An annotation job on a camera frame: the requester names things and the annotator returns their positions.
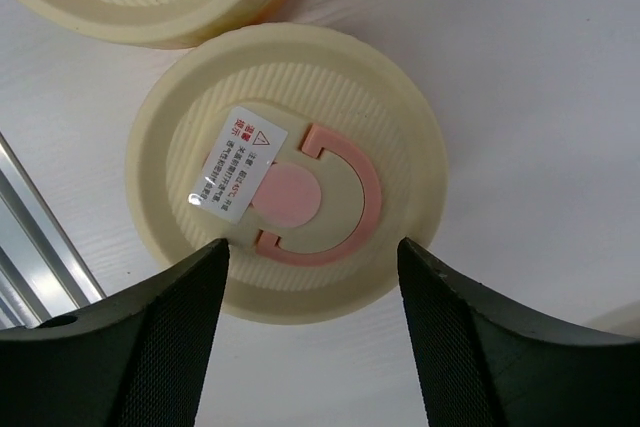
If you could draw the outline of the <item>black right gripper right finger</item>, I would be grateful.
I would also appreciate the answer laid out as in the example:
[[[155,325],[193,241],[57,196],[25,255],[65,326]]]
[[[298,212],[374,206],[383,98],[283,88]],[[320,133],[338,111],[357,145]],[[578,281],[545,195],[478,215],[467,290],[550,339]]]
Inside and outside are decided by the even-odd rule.
[[[397,270],[429,425],[638,425],[638,340],[526,307],[408,238]]]

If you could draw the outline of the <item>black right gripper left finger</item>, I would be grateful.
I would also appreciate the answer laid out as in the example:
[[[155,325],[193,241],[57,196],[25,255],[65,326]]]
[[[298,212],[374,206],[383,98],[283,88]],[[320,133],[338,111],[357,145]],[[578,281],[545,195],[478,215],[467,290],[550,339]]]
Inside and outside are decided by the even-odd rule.
[[[90,306],[2,331],[2,425],[194,425],[229,260],[215,240]]]

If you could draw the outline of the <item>cream lid pink handle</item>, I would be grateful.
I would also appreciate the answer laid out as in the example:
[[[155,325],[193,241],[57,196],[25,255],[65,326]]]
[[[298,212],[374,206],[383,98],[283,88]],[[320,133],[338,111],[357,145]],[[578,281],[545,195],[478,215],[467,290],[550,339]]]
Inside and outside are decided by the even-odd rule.
[[[447,178],[436,117],[407,74],[350,35],[291,23],[179,60],[142,104],[126,157],[151,255],[167,267],[226,240],[224,309],[280,325],[392,290],[397,245],[432,241]]]

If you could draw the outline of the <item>woven boat-shaped basket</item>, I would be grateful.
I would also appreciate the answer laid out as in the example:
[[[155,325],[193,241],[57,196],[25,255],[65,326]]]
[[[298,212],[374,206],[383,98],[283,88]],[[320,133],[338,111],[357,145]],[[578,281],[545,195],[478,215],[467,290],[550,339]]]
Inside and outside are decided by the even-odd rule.
[[[632,302],[590,320],[586,326],[638,339],[640,335],[640,301]]]

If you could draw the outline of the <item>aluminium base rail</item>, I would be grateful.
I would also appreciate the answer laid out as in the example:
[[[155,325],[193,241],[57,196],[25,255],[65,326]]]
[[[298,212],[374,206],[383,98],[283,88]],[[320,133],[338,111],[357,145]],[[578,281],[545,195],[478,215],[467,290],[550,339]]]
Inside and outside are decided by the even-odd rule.
[[[36,327],[106,293],[1,141],[1,328]]]

